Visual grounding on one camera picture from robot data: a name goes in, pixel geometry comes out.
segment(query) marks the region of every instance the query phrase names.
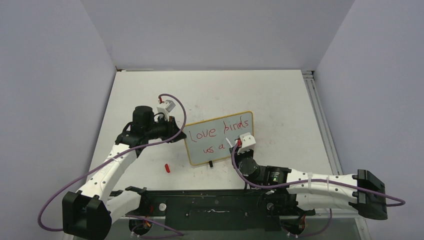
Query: wire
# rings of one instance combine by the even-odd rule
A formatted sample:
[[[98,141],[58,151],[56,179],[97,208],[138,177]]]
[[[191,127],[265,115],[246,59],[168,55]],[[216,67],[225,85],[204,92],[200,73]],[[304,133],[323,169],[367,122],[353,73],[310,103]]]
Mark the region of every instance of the wire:
[[[296,235],[296,234],[293,234],[293,233],[289,232],[289,231],[288,231],[287,229],[285,229],[283,226],[282,226],[282,229],[284,229],[286,232],[288,232],[289,236],[293,236],[293,237],[297,237],[297,238],[306,238],[306,237],[315,236],[315,235],[318,235],[318,234],[320,234],[320,233],[324,232],[325,230],[327,230],[327,229],[330,227],[330,225],[331,225],[332,221],[333,221],[333,212],[332,212],[332,210],[331,210],[331,208],[330,208],[330,217],[328,218],[328,222],[327,222],[327,224],[326,224],[326,225],[325,225],[325,226],[324,226],[321,230],[319,230],[319,231],[312,232],[312,233],[307,233],[307,234],[302,234],[302,235]]]
[[[249,180],[247,180],[243,174],[240,172],[240,170],[237,168],[236,166],[236,159],[235,159],[235,153],[236,153],[236,147],[232,148],[231,151],[231,162],[232,162],[232,167],[235,169],[235,172],[238,174],[238,176],[247,184],[255,187],[255,188],[260,188],[260,189],[276,189],[276,188],[284,188],[284,187],[289,187],[290,185],[293,184],[303,184],[303,183],[307,183],[309,180],[299,180],[299,181],[292,181],[292,182],[286,182],[286,183],[281,183],[281,184],[276,184],[276,185],[270,185],[270,186],[264,186],[264,185],[258,185],[255,183],[250,182]],[[351,188],[351,189],[356,189],[359,190],[361,192],[366,192],[366,193],[370,193],[370,194],[374,194],[383,198],[387,198],[390,200],[394,200],[397,201],[398,203],[391,203],[391,204],[387,204],[387,207],[397,207],[397,206],[402,206],[405,205],[405,200],[402,200],[400,198],[394,197],[394,196],[390,196],[378,191],[373,191],[373,190],[369,190],[363,187],[359,187],[359,186],[353,186],[353,185],[349,185],[346,183],[342,183],[342,182],[338,182],[338,181],[332,181],[332,180],[327,180],[327,179],[311,179],[311,182],[320,182],[320,183],[329,183],[329,184],[334,184],[334,185],[339,185],[342,187],[346,187],[346,188]]]
[[[289,233],[289,235],[288,236],[290,236],[290,234],[292,235],[292,236],[296,236],[295,234],[292,234],[289,230],[287,230],[287,229],[285,229],[284,228],[284,223],[283,223],[283,225],[281,224],[281,222],[280,222],[280,218],[275,218],[275,216],[274,216],[274,206],[271,206],[271,208],[269,209],[269,212],[271,213],[271,219],[275,219],[275,221],[277,222],[277,224],[279,224],[286,232],[288,232]],[[294,223],[292,224],[292,225],[302,225],[302,223],[304,223],[305,222],[305,218],[306,218],[306,215],[304,214],[304,215],[300,215],[295,221],[294,221]],[[302,226],[302,229],[305,229],[305,225],[306,225],[306,223],[304,223],[303,224],[303,226]]]
[[[155,118],[157,115],[159,115],[159,114],[162,114],[162,116],[164,116],[165,117],[165,113],[163,113],[163,112],[158,112],[158,113],[156,113],[155,115],[153,115],[153,118]]]
[[[145,216],[145,217],[146,217],[146,218],[148,218],[148,217],[149,217],[149,215],[150,215],[150,214],[152,214],[152,213],[153,213],[153,205],[150,205],[150,212],[149,212],[148,214],[146,214],[146,216]],[[148,222],[148,221],[144,220],[144,221],[143,221],[143,224],[144,224],[144,223],[146,223],[146,224],[150,227],[150,224],[149,224],[149,222]]]
[[[306,220],[306,215],[303,215],[303,220],[300,222],[300,224],[302,224],[302,223],[306,224],[306,221],[305,220]]]
[[[47,202],[41,207],[40,212],[38,213],[38,217],[37,217],[37,222],[38,225],[40,226],[40,228],[46,230],[46,231],[50,231],[50,232],[61,232],[64,229],[63,228],[51,228],[48,226],[45,226],[42,221],[41,221],[41,217],[44,213],[44,211],[46,210],[47,206],[53,201],[53,199],[55,199],[61,192],[63,192],[65,189],[69,188],[71,185],[75,184],[76,182],[78,182],[79,180],[87,177],[88,175],[97,172],[99,169],[103,168],[104,166],[108,165],[109,163],[111,163],[113,160],[119,158],[122,155],[125,155],[133,150],[136,149],[144,149],[146,147],[150,147],[150,146],[155,146],[155,145],[159,145],[159,144],[164,144],[164,143],[168,143],[170,141],[172,141],[173,139],[175,139],[184,129],[184,127],[186,126],[186,120],[187,120],[187,114],[186,114],[186,109],[184,108],[183,104],[181,103],[180,100],[178,100],[178,98],[176,98],[175,96],[171,95],[171,94],[167,94],[167,93],[162,93],[159,95],[159,98],[162,99],[163,96],[166,97],[170,97],[173,98],[175,101],[177,101],[179,103],[179,105],[181,106],[182,112],[184,114],[184,121],[182,122],[182,126],[181,129],[172,137],[163,140],[163,141],[158,141],[158,142],[153,142],[153,143],[149,143],[149,144],[144,144],[144,145],[140,145],[140,146],[135,146],[133,148],[129,148],[119,154],[117,154],[114,157],[111,157],[109,160],[105,161],[104,163],[100,164],[98,167],[94,168],[93,170],[87,172],[86,174],[75,178],[73,181],[71,181],[70,183],[66,184],[64,187],[62,187],[59,191],[57,191],[56,193],[54,193],[48,200]]]
[[[144,220],[144,221],[150,222],[150,223],[152,223],[152,224],[156,224],[156,225],[158,225],[158,226],[161,226],[161,227],[163,227],[163,228],[166,228],[166,229],[171,230],[171,231],[173,231],[174,233],[176,233],[176,234],[163,235],[163,236],[143,236],[143,235],[138,235],[138,237],[140,237],[140,238],[142,238],[142,239],[164,239],[164,238],[170,238],[170,237],[180,237],[180,236],[184,236],[184,233],[182,233],[182,232],[180,232],[180,231],[178,231],[178,230],[175,230],[175,229],[173,229],[172,227],[169,227],[169,226],[167,226],[167,225],[165,225],[165,224],[162,224],[162,223],[160,223],[160,222],[154,221],[154,220],[152,220],[152,219],[148,219],[148,218],[145,218],[145,217],[142,217],[142,216],[135,216],[135,215],[125,215],[125,217],[128,217],[128,218],[135,218],[135,219],[140,219],[140,220]],[[133,227],[133,228],[132,228],[132,230],[131,230],[131,233],[133,233],[133,232],[134,232],[134,230],[136,230],[138,227],[140,227],[140,226],[142,226],[142,225],[143,225],[143,224],[139,224],[139,225],[137,225],[137,226]]]

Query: cable clip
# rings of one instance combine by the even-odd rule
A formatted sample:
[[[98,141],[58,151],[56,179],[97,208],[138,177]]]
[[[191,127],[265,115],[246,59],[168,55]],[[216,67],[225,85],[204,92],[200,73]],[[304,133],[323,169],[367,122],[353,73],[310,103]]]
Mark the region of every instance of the cable clip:
[[[312,188],[312,175],[313,175],[312,172],[307,173],[307,190],[309,191],[310,194],[313,194],[312,190],[311,190],[311,188]]]
[[[113,162],[118,162],[118,159],[116,159],[116,158],[114,158],[114,157],[109,157],[109,158],[108,158],[108,159],[106,159],[106,160],[109,160],[109,159],[113,159],[113,161],[109,162],[107,165],[109,165],[109,164],[111,164],[111,163],[113,163]]]
[[[329,183],[329,180],[330,180],[330,176],[327,176],[327,192],[330,192],[330,183]]]

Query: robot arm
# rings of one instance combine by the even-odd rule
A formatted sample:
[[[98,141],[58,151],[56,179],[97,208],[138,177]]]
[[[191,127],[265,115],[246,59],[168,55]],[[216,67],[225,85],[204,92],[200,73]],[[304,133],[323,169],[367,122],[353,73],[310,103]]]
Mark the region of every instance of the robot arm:
[[[105,162],[77,192],[68,192],[62,200],[63,231],[90,240],[104,239],[113,222],[126,213],[139,207],[145,189],[128,187],[119,196],[108,201],[118,180],[141,154],[143,148],[127,151],[130,148],[145,145],[149,140],[167,140],[177,134],[175,118],[170,111],[175,104],[171,100],[160,101],[157,110],[161,115],[155,121],[149,106],[137,106],[122,133],[116,138]],[[170,143],[185,139],[181,132]]]
[[[234,155],[236,170],[246,180],[257,185],[254,187],[288,194],[290,199],[293,199],[294,205],[290,208],[300,211],[320,208],[345,209],[358,212],[368,219],[388,218],[385,197],[342,186],[355,186],[384,195],[386,193],[384,183],[371,172],[359,169],[357,174],[323,175],[286,167],[260,166],[253,159],[255,144],[255,138],[249,132],[240,135],[236,140]],[[285,187],[273,187],[284,184]],[[287,206],[287,204],[280,206],[280,209],[287,210]]]

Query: red marker cap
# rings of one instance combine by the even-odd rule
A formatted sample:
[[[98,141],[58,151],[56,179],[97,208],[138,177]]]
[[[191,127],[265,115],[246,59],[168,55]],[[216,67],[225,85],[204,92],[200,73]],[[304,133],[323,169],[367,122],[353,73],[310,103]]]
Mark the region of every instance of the red marker cap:
[[[167,163],[167,164],[165,164],[165,169],[166,169],[166,172],[167,172],[167,173],[170,173],[170,172],[171,172],[171,170],[170,170],[170,166],[168,166],[168,163]]]

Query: white tabletop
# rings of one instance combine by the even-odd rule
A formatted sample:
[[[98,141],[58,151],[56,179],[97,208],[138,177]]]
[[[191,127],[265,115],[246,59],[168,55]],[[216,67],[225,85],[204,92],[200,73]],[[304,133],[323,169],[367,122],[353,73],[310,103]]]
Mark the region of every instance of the white tabletop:
[[[176,96],[187,123],[252,111],[259,165],[332,174],[320,130],[300,70],[118,72],[113,83],[90,169],[100,165],[136,106],[156,112],[158,95]],[[183,112],[171,112],[178,125]],[[170,173],[164,165],[169,164]],[[191,166],[184,141],[148,147],[115,186],[149,190],[241,189],[231,160]]]

